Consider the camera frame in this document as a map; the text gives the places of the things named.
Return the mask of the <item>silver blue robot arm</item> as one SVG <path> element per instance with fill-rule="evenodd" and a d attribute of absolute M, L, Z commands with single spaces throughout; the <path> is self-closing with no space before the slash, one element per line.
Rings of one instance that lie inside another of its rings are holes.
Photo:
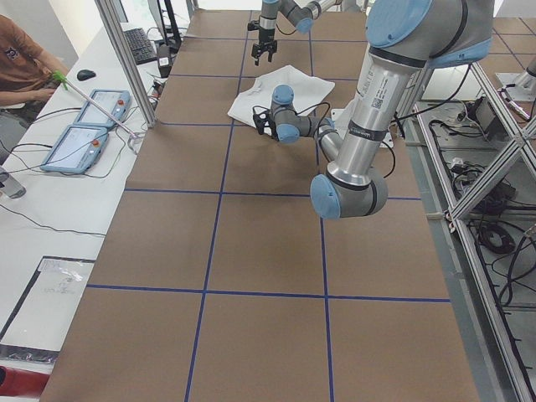
<path fill-rule="evenodd" d="M 384 177 L 372 166 L 410 77 L 425 67 L 441 69 L 474 63 L 492 42 L 492 1 L 377 1 L 366 22 L 368 56 L 358 79 L 353 114 L 343 135 L 326 117 L 299 116 L 294 92 L 278 85 L 270 106 L 253 119 L 282 143 L 314 137 L 328 159 L 311 182 L 319 216 L 367 216 L 386 203 Z"/>
<path fill-rule="evenodd" d="M 315 20 L 323 12 L 335 5 L 341 5 L 341 0 L 309 1 L 304 7 L 299 6 L 292 0 L 264 0 L 262 2 L 260 16 L 249 21 L 247 30 L 257 31 L 258 40 L 252 46 L 251 57 L 258 66 L 264 53 L 268 54 L 268 61 L 272 61 L 273 54 L 277 52 L 277 40 L 275 39 L 277 17 L 280 13 L 286 20 L 302 34 L 308 33 Z"/>

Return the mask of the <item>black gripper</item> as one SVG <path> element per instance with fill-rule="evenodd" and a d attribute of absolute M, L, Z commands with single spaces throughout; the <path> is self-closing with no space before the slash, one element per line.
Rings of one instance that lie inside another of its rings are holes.
<path fill-rule="evenodd" d="M 251 56 L 255 65 L 260 63 L 260 57 L 264 53 L 268 54 L 268 62 L 272 62 L 274 54 L 277 51 L 277 41 L 275 40 L 276 21 L 275 19 L 257 19 L 248 22 L 248 31 L 258 31 L 258 42 L 253 44 Z"/>
<path fill-rule="evenodd" d="M 271 110 L 264 106 L 253 106 L 253 122 L 259 135 L 276 135 L 276 124 L 271 116 Z"/>

